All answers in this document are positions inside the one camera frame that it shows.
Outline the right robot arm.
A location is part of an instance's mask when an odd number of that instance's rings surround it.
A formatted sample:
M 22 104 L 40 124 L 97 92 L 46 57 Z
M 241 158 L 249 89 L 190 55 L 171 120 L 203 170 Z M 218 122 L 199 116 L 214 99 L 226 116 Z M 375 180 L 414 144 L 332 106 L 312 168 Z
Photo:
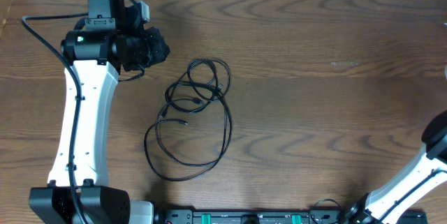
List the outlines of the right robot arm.
M 432 189 L 446 182 L 446 112 L 424 130 L 419 152 L 388 183 L 365 194 L 340 223 L 395 224 Z

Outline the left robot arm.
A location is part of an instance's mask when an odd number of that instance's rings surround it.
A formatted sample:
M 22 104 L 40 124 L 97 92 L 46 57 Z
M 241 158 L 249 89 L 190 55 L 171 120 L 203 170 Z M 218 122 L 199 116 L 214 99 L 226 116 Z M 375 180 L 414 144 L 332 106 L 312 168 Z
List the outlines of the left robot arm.
M 88 0 L 88 11 L 56 51 L 66 76 L 61 137 L 46 186 L 29 194 L 30 208 L 45 223 L 154 222 L 151 202 L 108 185 L 108 125 L 119 74 L 141 77 L 170 52 L 160 31 L 145 27 L 149 7 L 127 1 Z

